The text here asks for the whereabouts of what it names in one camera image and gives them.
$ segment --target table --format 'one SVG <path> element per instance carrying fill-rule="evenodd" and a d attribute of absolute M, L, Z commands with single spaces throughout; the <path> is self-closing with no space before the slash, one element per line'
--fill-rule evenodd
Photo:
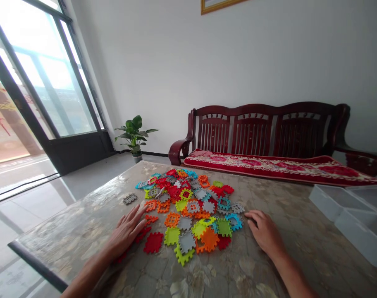
<path fill-rule="evenodd" d="M 63 291 L 107 241 L 119 218 L 144 201 L 144 191 L 135 189 L 137 183 L 172 168 L 179 167 L 141 161 L 9 246 Z M 311 186 L 194 171 L 232 186 L 231 201 L 241 202 L 246 210 L 269 213 L 287 250 L 321 297 L 377 297 L 377 268 L 308 199 Z M 130 192 L 139 199 L 126 206 L 122 198 Z M 157 215 L 160 220 L 153 224 L 152 232 L 164 233 L 165 215 Z M 122 263 L 110 266 L 93 296 L 288 297 L 246 222 L 233 233 L 227 249 L 194 255 L 184 267 L 177 262 L 174 247 L 163 245 L 157 254 L 147 255 L 144 245 L 145 241 L 134 245 Z"/>

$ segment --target picture frame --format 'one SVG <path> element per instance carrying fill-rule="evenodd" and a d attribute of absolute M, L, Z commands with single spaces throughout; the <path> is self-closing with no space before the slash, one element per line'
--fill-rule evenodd
<path fill-rule="evenodd" d="M 201 15 L 248 0 L 201 0 Z"/>

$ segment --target white plastic container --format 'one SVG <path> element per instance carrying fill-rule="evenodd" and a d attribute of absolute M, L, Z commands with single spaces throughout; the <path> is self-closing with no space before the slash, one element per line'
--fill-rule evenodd
<path fill-rule="evenodd" d="M 377 211 L 377 185 L 347 187 L 346 190 Z"/>
<path fill-rule="evenodd" d="M 377 213 L 345 209 L 334 224 L 377 267 Z"/>
<path fill-rule="evenodd" d="M 310 194 L 310 200 L 333 222 L 344 208 L 372 211 L 370 207 L 342 187 L 316 184 Z"/>

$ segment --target red wooden bench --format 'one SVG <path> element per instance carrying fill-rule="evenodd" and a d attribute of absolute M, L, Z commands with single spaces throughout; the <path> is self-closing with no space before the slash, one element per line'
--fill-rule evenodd
<path fill-rule="evenodd" d="M 193 109 L 188 114 L 187 136 L 173 143 L 169 159 L 172 165 L 181 165 L 180 156 L 189 155 L 191 143 L 192 151 L 199 148 L 210 152 L 308 159 L 331 156 L 336 150 L 377 161 L 377 153 L 358 151 L 346 144 L 344 133 L 349 117 L 350 107 L 343 103 Z M 362 166 L 358 170 L 366 172 L 367 169 Z"/>

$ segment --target plant pot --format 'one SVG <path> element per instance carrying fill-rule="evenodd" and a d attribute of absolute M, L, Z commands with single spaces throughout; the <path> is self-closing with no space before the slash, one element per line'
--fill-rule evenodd
<path fill-rule="evenodd" d="M 137 154 L 132 153 L 132 157 L 134 158 L 135 163 L 138 163 L 143 160 L 142 153 L 139 152 Z"/>

